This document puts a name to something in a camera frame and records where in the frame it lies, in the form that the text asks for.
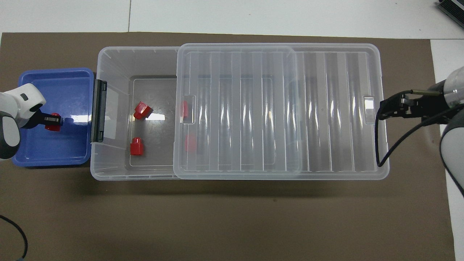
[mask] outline red block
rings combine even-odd
[[[150,114],[152,109],[145,103],[139,102],[139,104],[137,105],[137,107],[135,107],[134,110],[134,117],[140,120],[142,118],[146,118]]]
[[[143,144],[142,144],[141,138],[135,137],[132,139],[132,143],[130,144],[130,154],[131,155],[142,155],[143,154]]]
[[[188,103],[187,103],[187,101],[182,102],[182,117],[184,119],[188,118]]]
[[[185,135],[185,151],[186,152],[196,152],[197,151],[197,138],[192,134]]]
[[[58,113],[52,113],[53,116],[59,116]],[[45,125],[45,129],[49,131],[60,131],[60,125]]]

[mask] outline white table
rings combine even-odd
[[[0,32],[178,32],[432,39],[435,79],[464,66],[464,29],[436,0],[0,0]],[[464,199],[447,176],[456,260]]]

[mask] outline black cable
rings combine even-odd
[[[383,157],[382,161],[380,161],[379,160],[379,140],[378,140],[378,138],[379,138],[379,115],[380,115],[380,112],[381,112],[381,109],[382,109],[382,106],[381,106],[381,108],[379,109],[379,111],[377,112],[377,115],[375,117],[375,158],[377,160],[377,166],[379,166],[379,167],[383,166],[383,164],[385,164],[388,157],[390,157],[390,155],[393,153],[393,151],[399,146],[399,144],[401,142],[403,142],[407,137],[409,137],[409,135],[413,134],[415,131],[417,131],[421,127],[433,123],[434,121],[436,121],[438,118],[442,117],[443,115],[448,114],[448,113],[450,113],[452,111],[458,111],[458,110],[460,110],[462,108],[464,108],[464,104],[460,104],[458,106],[449,108],[449,109],[447,109],[445,111],[442,111],[440,113],[435,114],[432,117],[429,117],[426,120],[423,120],[421,123],[414,126],[412,129],[410,129],[408,132],[406,132],[403,136],[401,136],[401,138],[399,138],[398,141],[396,141],[395,144],[393,144],[393,146],[388,150],[388,152]]]
[[[24,252],[23,252],[23,255],[22,255],[22,258],[25,258],[26,257],[26,254],[27,254],[27,238],[26,238],[26,234],[24,234],[24,231],[21,229],[20,226],[18,226],[13,220],[5,217],[5,216],[2,216],[0,215],[0,218],[5,220],[6,222],[12,224],[18,231],[19,233],[21,233],[21,236],[23,237],[23,240],[24,240]]]

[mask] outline plastic bin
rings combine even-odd
[[[174,179],[173,144],[178,47],[106,47],[97,79],[107,81],[102,142],[92,142],[90,171],[97,180]],[[140,102],[153,108],[133,117]],[[129,146],[141,137],[144,154]]]
[[[108,82],[104,139],[92,143],[98,180],[347,180],[389,172],[388,162],[375,164],[383,94],[380,55],[370,44],[107,47],[97,79]],[[152,119],[133,118],[139,101],[154,109]],[[129,153],[134,137],[142,138],[143,156]],[[386,153],[384,122],[379,148]]]

